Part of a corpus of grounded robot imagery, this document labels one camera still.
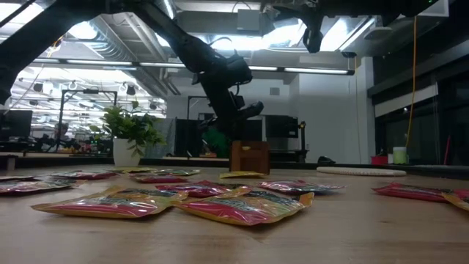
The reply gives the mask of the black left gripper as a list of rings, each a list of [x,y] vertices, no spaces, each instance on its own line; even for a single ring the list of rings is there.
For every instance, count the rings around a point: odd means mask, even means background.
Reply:
[[[233,86],[247,84],[252,80],[252,74],[247,71],[214,70],[199,74],[201,84],[207,99],[221,124],[221,132],[216,126],[207,129],[208,142],[223,142],[224,134],[232,141],[240,139],[240,124],[250,117],[259,115],[264,109],[261,101],[244,106],[244,101],[229,91]]]

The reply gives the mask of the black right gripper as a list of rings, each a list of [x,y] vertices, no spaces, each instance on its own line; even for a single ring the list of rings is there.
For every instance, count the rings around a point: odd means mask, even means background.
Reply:
[[[275,29],[302,23],[306,27],[302,36],[306,50],[310,54],[320,50],[324,18],[320,3],[264,3],[263,13]]]

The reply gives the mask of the brown wooden tea organizer box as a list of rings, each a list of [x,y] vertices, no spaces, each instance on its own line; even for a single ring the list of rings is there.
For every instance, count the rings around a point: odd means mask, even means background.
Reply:
[[[229,156],[230,172],[270,174],[270,145],[267,142],[233,141]]]

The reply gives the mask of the red strawberry tea bag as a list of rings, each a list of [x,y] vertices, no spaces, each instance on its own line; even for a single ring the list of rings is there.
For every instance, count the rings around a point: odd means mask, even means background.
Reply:
[[[188,180],[182,177],[172,175],[130,175],[130,179],[139,183],[184,183]]]
[[[443,194],[453,194],[458,198],[469,198],[469,189],[426,188],[420,186],[390,183],[379,188],[372,188],[379,195],[417,199],[428,202],[446,202]]]
[[[117,176],[114,172],[83,172],[83,171],[72,171],[72,172],[57,172],[50,174],[50,177],[63,177],[75,180],[103,180],[113,176]]]
[[[331,186],[306,182],[304,180],[273,180],[263,181],[256,185],[270,191],[276,191],[282,194],[306,194],[306,193],[325,193],[345,188],[345,186]]]
[[[243,184],[214,183],[208,180],[203,180],[196,183],[155,186],[155,188],[160,191],[186,191],[188,196],[193,198],[213,197],[230,192],[239,187],[243,187]]]

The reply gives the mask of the person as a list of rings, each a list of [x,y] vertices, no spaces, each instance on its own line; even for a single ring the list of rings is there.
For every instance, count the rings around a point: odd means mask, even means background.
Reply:
[[[208,142],[207,129],[202,133],[202,139],[207,143],[208,148],[216,154],[218,158],[228,158],[230,155],[231,140],[224,134],[223,142]]]
[[[75,140],[66,135],[68,129],[69,124],[66,122],[55,125],[52,136],[53,144],[51,145],[53,151],[71,148],[75,145]]]

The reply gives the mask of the black partition panel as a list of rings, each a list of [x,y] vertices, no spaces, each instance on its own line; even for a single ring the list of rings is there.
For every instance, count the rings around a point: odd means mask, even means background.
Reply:
[[[202,152],[202,132],[198,129],[200,120],[176,120],[174,156],[198,157]],[[262,121],[247,120],[241,133],[242,140],[262,141]]]

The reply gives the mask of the black floor stand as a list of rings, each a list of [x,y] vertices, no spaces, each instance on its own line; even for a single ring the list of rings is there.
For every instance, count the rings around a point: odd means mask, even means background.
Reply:
[[[306,149],[306,135],[305,135],[306,122],[301,121],[298,127],[300,130],[300,151],[298,153],[298,162],[305,163],[306,156],[308,153],[308,150]]]

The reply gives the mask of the green plant in white pot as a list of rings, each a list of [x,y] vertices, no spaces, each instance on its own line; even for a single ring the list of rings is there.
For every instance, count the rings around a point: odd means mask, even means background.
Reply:
[[[148,147],[166,143],[163,134],[155,128],[158,118],[142,114],[138,101],[132,102],[131,110],[124,106],[104,108],[100,119],[103,122],[101,126],[90,125],[89,128],[98,139],[110,136],[115,166],[138,166]]]

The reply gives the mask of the long ceiling light strip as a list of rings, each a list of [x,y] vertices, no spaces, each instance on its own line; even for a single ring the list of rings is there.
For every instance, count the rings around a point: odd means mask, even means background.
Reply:
[[[162,67],[162,68],[185,68],[183,63],[176,62],[123,62],[123,61],[103,61],[89,59],[50,59],[38,58],[34,59],[35,64],[56,64],[56,65],[87,65],[87,66],[104,66],[104,67]],[[318,67],[276,67],[276,66],[254,66],[249,65],[252,71],[259,72],[276,72],[276,73],[307,73],[307,74],[323,74],[335,76],[352,76],[355,74],[353,69],[332,69]]]

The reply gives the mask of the pale green cup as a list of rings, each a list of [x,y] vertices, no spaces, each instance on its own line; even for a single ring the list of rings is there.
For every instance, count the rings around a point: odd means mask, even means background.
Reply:
[[[393,164],[407,164],[407,148],[393,147]]]

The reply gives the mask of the black computer monitor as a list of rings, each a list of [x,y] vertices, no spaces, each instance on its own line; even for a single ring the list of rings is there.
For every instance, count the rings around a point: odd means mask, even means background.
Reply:
[[[0,110],[0,139],[28,137],[31,131],[32,111]]]

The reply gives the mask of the black gantry frame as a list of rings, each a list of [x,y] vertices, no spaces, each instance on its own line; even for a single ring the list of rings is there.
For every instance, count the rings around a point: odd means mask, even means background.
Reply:
[[[189,95],[186,103],[186,120],[190,120],[190,114],[191,114],[191,100],[192,99],[207,99],[206,96],[200,96],[200,95]],[[203,133],[208,127],[210,126],[216,126],[216,116],[212,114],[209,119],[203,119],[199,124],[198,124],[198,129]],[[200,158],[203,157],[208,157],[208,158],[218,158],[215,153],[213,153],[207,146],[207,143],[202,140],[202,152],[199,154]]]

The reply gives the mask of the black wall screen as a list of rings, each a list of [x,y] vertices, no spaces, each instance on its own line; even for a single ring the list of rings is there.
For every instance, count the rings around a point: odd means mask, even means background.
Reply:
[[[298,119],[284,115],[265,117],[267,138],[298,138]]]

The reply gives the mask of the black robot station frame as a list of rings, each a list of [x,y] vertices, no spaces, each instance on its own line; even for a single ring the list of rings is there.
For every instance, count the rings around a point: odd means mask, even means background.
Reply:
[[[55,144],[55,152],[57,153],[59,150],[59,145],[61,142],[61,132],[62,132],[62,119],[63,119],[63,114],[64,114],[64,105],[68,100],[72,99],[74,95],[77,93],[84,93],[84,94],[90,94],[90,95],[97,95],[100,93],[103,94],[112,94],[114,96],[113,99],[111,99],[111,102],[113,103],[113,106],[117,105],[117,92],[116,91],[105,91],[105,90],[99,90],[97,87],[95,89],[63,89],[62,90],[62,96],[60,100],[60,109],[59,109],[59,122],[58,122],[58,132],[59,135],[56,138],[56,144]]]

